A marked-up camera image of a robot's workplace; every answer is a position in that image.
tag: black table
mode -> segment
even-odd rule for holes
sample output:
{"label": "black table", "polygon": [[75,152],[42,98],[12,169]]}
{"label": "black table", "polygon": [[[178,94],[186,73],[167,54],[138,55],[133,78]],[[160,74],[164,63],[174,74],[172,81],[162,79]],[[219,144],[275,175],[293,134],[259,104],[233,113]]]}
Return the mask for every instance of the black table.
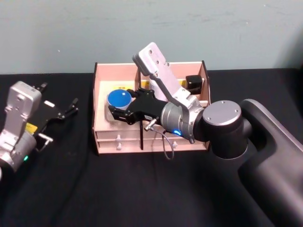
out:
{"label": "black table", "polygon": [[[303,120],[288,90],[297,70],[210,71],[212,102],[261,102],[300,142]],[[0,76],[0,107],[18,80],[48,82],[44,98],[80,112],[47,134],[55,141],[0,188],[1,226],[272,226],[239,182],[237,164],[210,153],[97,156],[91,136],[92,74]],[[0,111],[0,127],[5,119]]]}

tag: light blue wall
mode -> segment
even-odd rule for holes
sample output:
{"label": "light blue wall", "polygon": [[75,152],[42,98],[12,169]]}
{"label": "light blue wall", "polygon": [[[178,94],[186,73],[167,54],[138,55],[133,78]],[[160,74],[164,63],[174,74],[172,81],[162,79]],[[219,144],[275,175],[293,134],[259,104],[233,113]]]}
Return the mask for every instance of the light blue wall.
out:
{"label": "light blue wall", "polygon": [[93,72],[153,41],[210,70],[303,63],[303,0],[0,0],[0,73]]}

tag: wire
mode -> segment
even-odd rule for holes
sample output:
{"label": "wire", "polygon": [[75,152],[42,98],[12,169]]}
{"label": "wire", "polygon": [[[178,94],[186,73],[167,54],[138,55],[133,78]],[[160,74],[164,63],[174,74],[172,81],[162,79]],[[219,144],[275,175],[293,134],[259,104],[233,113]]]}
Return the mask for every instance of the wire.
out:
{"label": "wire", "polygon": [[[169,139],[167,138],[167,136],[165,135],[166,131],[160,132],[160,131],[154,129],[153,127],[150,127],[149,129],[150,129],[151,131],[154,131],[154,132],[156,132],[156,133],[159,133],[159,134],[162,136],[162,143],[163,143],[164,155],[165,155],[166,159],[172,160],[172,159],[174,158],[174,156],[175,156],[175,150],[174,150],[174,146],[171,144],[170,140],[169,140]],[[166,152],[166,150],[165,150],[164,138],[166,139],[166,141],[167,141],[167,142],[169,143],[169,145],[170,145],[170,148],[171,148],[171,157],[168,157],[167,152]]]}

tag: wooden organizer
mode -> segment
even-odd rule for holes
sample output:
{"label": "wooden organizer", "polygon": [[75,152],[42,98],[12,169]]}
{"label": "wooden organizer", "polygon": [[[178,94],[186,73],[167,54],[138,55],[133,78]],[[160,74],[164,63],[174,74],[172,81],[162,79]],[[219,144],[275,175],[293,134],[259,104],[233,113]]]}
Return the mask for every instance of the wooden organizer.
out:
{"label": "wooden organizer", "polygon": [[[170,62],[170,67],[182,86],[186,85],[185,76],[200,75],[203,79],[203,86],[200,95],[197,95],[203,107],[210,104],[209,79],[206,67],[201,62]],[[105,118],[107,95],[114,89],[136,90],[149,87],[148,77],[139,74],[134,63],[125,64],[101,64],[95,66],[94,85],[94,113],[93,113],[93,134],[99,154],[105,153],[142,153],[142,152],[163,152],[162,136],[153,131],[143,131],[143,149],[140,141],[140,123],[128,125],[125,122],[108,122]],[[157,130],[164,129],[155,125]],[[188,140],[174,134],[166,133],[169,140],[174,143],[175,151],[208,150],[208,142],[196,141],[190,144]],[[165,150],[171,151],[167,141]]]}

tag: blue lid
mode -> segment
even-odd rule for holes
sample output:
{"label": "blue lid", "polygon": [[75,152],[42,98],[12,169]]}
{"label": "blue lid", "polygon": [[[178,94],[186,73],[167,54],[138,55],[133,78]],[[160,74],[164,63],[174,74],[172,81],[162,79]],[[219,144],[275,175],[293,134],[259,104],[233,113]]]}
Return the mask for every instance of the blue lid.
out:
{"label": "blue lid", "polygon": [[125,107],[129,105],[131,101],[131,94],[128,91],[122,89],[113,90],[107,97],[108,104],[117,108]]}

